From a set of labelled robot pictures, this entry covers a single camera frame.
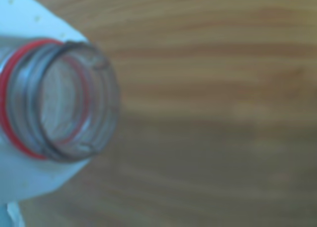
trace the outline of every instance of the wooden surface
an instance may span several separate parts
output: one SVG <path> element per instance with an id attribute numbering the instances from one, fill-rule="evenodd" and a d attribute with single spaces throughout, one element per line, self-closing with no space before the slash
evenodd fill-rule
<path id="1" fill-rule="evenodd" d="M 102 155 L 30 227 L 317 226 L 317 0 L 39 0 L 112 60 Z"/>

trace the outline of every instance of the bottle rim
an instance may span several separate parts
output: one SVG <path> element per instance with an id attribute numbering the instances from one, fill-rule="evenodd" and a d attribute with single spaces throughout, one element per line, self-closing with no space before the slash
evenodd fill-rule
<path id="1" fill-rule="evenodd" d="M 16 52 L 8 59 L 7 63 L 4 65 L 3 71 L 0 75 L 0 124 L 3 128 L 4 133 L 7 135 L 9 140 L 13 143 L 13 145 L 18 148 L 20 151 L 22 151 L 24 154 L 28 155 L 29 157 L 39 159 L 39 160 L 45 160 L 45 159 L 51 159 L 58 162 L 75 162 L 82 159 L 86 159 L 91 157 L 92 155 L 95 155 L 102 150 L 93 150 L 85 155 L 81 156 L 74 156 L 67 153 L 64 153 L 61 151 L 61 149 L 53 143 L 48 135 L 45 133 L 44 128 L 41 123 L 41 118 L 39 116 L 39 106 L 38 106 L 38 95 L 39 95 L 39 87 L 42 84 L 43 77 L 45 73 L 50 69 L 50 65 L 58 59 L 61 55 L 65 54 L 65 52 L 72 51 L 74 49 L 78 48 L 92 48 L 96 49 L 95 47 L 90 46 L 86 43 L 62 43 L 57 40 L 52 39 L 39 39 L 35 41 L 31 41 L 27 43 L 26 45 L 23 45 L 19 49 L 16 50 Z M 32 107 L 26 107 L 26 110 L 28 109 L 28 113 L 24 112 L 24 116 L 26 119 L 25 122 L 32 122 L 33 125 L 30 129 L 30 134 L 35 137 L 35 140 L 37 140 L 34 145 L 30 145 L 30 142 L 27 142 L 24 138 L 24 134 L 19 133 L 17 129 L 17 122 L 14 119 L 14 114 L 11 112 L 12 106 L 14 106 L 14 103 L 10 102 L 10 97 L 8 97 L 8 94 L 12 94 L 12 87 L 10 87 L 10 83 L 12 83 L 10 80 L 13 79 L 14 76 L 16 76 L 14 73 L 17 73 L 18 67 L 21 67 L 22 65 L 25 65 L 26 61 L 28 62 L 30 71 L 34 71 L 35 69 L 32 68 L 32 65 L 35 63 L 30 63 L 30 61 L 34 60 L 37 62 L 37 65 L 40 69 L 39 71 L 32 72 L 32 82 L 30 83 L 30 92 L 26 93 L 26 99 L 30 102 Z M 73 64 L 72 67 L 76 70 L 77 65 Z M 80 80 L 82 82 L 82 85 L 84 87 L 84 92 L 87 92 L 88 88 L 85 88 L 85 75 L 81 74 L 81 70 L 78 69 L 76 72 Z M 118 94 L 118 87 L 116 84 L 116 81 L 114 79 L 113 82 L 111 82 L 112 89 Z M 109 115 L 106 117 L 107 122 L 107 128 L 104 130 L 107 130 L 107 135 L 105 136 L 106 142 L 111 138 L 112 133 L 114 132 L 115 125 L 117 123 L 118 118 L 118 99 L 115 99 L 114 101 L 114 109 L 116 111 L 111 110 Z M 86 94 L 84 96 L 83 104 L 89 103 L 89 96 Z M 78 122 L 77 128 L 73 130 L 73 132 L 69 135 L 68 139 L 72 139 L 75 137 L 80 130 L 85 125 L 86 120 L 89 117 L 88 109 L 85 107 L 83 108 L 83 114 L 81 116 L 81 119 Z"/>

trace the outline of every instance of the red ring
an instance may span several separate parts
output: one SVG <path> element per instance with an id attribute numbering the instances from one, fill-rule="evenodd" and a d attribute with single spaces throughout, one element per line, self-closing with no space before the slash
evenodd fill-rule
<path id="1" fill-rule="evenodd" d="M 43 40 L 37 40 L 30 42 L 22 47 L 20 47 L 7 61 L 5 64 L 2 73 L 0 74 L 0 124 L 3 128 L 3 131 L 9 138 L 9 140 L 13 143 L 13 145 L 22 151 L 23 153 L 27 154 L 28 156 L 36 159 L 46 159 L 46 157 L 36 154 L 33 151 L 29 150 L 18 138 L 18 136 L 14 133 L 10 121 L 7 116 L 6 112 L 6 94 L 7 94 L 7 87 L 9 83 L 10 75 L 17 65 L 17 63 L 20 61 L 20 59 L 30 50 L 33 50 L 39 46 L 42 46 L 44 44 L 48 43 L 54 43 L 61 45 L 63 44 L 60 41 L 53 40 L 53 39 L 43 39 Z"/>

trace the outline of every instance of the bottle opening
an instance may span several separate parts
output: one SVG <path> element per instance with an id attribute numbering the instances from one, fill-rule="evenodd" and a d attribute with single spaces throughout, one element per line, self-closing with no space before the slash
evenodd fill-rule
<path id="1" fill-rule="evenodd" d="M 119 110 L 108 60 L 89 44 L 47 44 L 27 54 L 10 76 L 9 120 L 30 150 L 60 162 L 99 153 Z"/>

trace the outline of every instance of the bottle mouth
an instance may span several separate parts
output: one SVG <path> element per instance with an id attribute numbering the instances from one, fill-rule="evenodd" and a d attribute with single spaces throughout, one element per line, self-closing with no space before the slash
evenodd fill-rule
<path id="1" fill-rule="evenodd" d="M 98 154 L 112 137 L 118 86 L 90 44 L 33 41 L 8 60 L 1 81 L 0 122 L 29 156 L 75 162 Z"/>

